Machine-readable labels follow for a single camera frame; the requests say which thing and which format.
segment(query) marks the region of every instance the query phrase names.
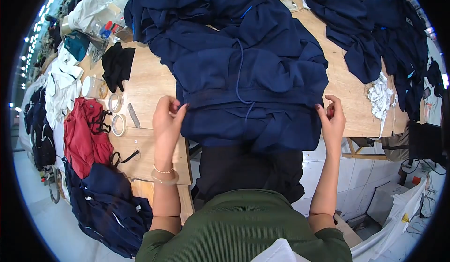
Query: sack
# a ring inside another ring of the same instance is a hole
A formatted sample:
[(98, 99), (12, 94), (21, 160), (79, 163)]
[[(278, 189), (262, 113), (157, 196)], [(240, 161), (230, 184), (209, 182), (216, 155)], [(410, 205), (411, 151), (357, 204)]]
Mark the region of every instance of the sack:
[(72, 56), (75, 57), (78, 62), (81, 62), (86, 56), (89, 42), (90, 40), (86, 34), (74, 31), (66, 35), (66, 38), (64, 40), (64, 47)]
[(383, 148), (388, 161), (395, 162), (409, 159), (408, 128), (408, 126), (405, 128), (403, 134), (381, 138), (381, 147)]

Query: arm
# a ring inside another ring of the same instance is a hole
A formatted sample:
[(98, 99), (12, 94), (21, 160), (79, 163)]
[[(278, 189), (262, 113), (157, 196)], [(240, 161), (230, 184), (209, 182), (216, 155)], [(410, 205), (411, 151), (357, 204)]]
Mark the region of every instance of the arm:
[[(181, 123), (188, 104), (178, 110), (180, 102), (174, 97), (162, 97), (153, 115), (153, 130), (155, 139), (155, 168), (160, 171), (172, 169), (172, 157), (180, 137)], [(175, 174), (157, 173), (160, 180), (173, 180)], [(154, 182), (153, 220), (150, 230), (166, 230), (174, 235), (180, 232), (181, 204), (176, 185), (166, 185)]]
[(314, 233), (336, 227), (333, 216), (336, 209), (341, 141), (346, 121), (340, 99), (333, 95), (325, 95), (325, 98), (332, 101), (326, 112), (322, 106), (316, 105), (322, 122), (327, 155), (310, 206), (308, 222)]

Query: black pants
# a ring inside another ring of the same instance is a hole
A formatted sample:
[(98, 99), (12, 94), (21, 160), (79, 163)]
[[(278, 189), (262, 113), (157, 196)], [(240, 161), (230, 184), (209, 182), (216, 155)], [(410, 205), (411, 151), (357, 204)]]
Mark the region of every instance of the black pants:
[(296, 202), (305, 190), (299, 183), (303, 175), (302, 152), (257, 154), (249, 145), (202, 147), (199, 192), (205, 202), (218, 194), (237, 189), (267, 189)]

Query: green sleeve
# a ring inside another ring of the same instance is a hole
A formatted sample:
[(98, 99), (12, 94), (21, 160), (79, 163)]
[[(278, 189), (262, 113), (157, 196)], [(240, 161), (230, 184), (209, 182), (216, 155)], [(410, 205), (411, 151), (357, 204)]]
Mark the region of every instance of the green sleeve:
[(344, 240), (344, 234), (336, 228), (325, 228), (314, 234), (322, 239), (327, 246), (327, 251), (335, 258), (335, 261), (352, 262), (352, 252)]
[(166, 230), (152, 230), (143, 234), (142, 244), (136, 255), (136, 262), (154, 261), (160, 248), (175, 235)]

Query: blue cord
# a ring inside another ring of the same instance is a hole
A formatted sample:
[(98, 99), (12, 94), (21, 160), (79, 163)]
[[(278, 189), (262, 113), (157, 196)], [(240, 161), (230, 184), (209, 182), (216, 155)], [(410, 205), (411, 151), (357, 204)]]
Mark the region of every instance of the blue cord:
[(247, 123), (247, 119), (248, 119), (248, 115), (250, 114), (251, 109), (252, 109), (253, 106), (255, 105), (255, 102), (254, 102), (254, 101), (244, 101), (244, 100), (241, 98), (241, 96), (239, 95), (238, 86), (239, 86), (239, 80), (240, 80), (240, 78), (241, 78), (242, 63), (244, 62), (244, 48), (242, 47), (241, 41), (240, 41), (239, 39), (237, 39), (237, 38), (236, 38), (236, 40), (238, 41), (239, 47), (241, 48), (241, 64), (240, 64), (240, 66), (239, 66), (238, 79), (237, 79), (237, 82), (236, 82), (236, 95), (238, 96), (239, 101), (241, 101), (241, 102), (243, 102), (244, 104), (247, 104), (247, 105), (248, 105), (248, 104), (251, 104), (250, 108), (249, 108), (248, 111), (247, 111), (247, 114), (245, 115), (245, 124), (246, 124), (246, 123)]

